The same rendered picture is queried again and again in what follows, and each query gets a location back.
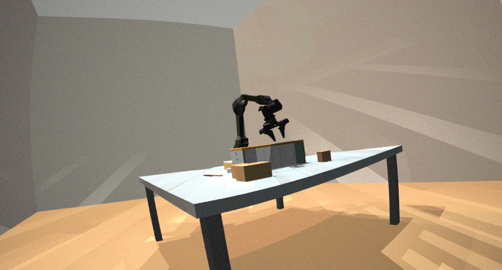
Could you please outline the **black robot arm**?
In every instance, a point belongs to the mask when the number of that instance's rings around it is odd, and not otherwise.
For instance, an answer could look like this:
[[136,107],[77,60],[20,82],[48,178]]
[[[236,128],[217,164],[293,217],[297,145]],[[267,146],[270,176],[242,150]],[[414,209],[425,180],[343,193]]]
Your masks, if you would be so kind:
[[[243,102],[243,100],[245,100]],[[258,111],[262,111],[263,116],[267,117],[279,110],[282,109],[281,103],[277,100],[274,99],[274,101],[270,98],[270,96],[264,96],[264,95],[259,95],[259,96],[251,96],[251,95],[241,95],[239,98],[237,98],[233,103],[233,111],[236,115],[236,123],[237,123],[237,138],[235,140],[235,145],[233,149],[237,148],[244,148],[248,147],[248,138],[245,137],[245,129],[244,129],[244,111],[245,107],[248,104],[248,101],[253,101],[256,102],[260,105],[265,105],[265,106],[260,106]],[[268,106],[267,106],[268,105]],[[266,122],[264,123],[263,127],[265,130],[271,129],[274,125],[276,125],[276,121],[274,118],[270,117],[270,120],[265,119]]]

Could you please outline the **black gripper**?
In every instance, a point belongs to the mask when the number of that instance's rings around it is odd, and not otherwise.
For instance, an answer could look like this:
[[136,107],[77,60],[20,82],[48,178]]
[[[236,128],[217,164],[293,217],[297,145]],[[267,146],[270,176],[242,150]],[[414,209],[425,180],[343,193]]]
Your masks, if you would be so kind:
[[[285,119],[283,119],[283,120],[279,121],[279,123],[278,123],[278,121],[276,120],[276,118],[275,118],[275,115],[274,115],[274,114],[271,114],[271,115],[269,115],[269,116],[265,117],[265,119],[270,120],[270,117],[274,118],[274,120],[276,121],[276,125],[275,125],[275,126],[273,126],[272,128],[275,128],[275,127],[278,127],[278,126],[279,126],[279,128],[278,128],[278,129],[280,130],[280,132],[281,132],[281,134],[282,134],[282,137],[284,138],[284,129],[285,129],[285,125],[289,122],[289,120],[288,120],[287,118],[285,118]],[[264,128],[262,128],[262,129],[260,129],[260,130],[259,130],[259,133],[260,133],[260,134],[263,134],[263,133],[264,133],[264,134],[267,134],[267,135],[269,135],[269,136],[270,136],[270,137],[271,137],[274,141],[276,141],[275,136],[274,136],[274,134],[273,134],[273,131],[272,131],[272,130],[269,130],[269,129],[268,129],[268,130],[265,130]]]

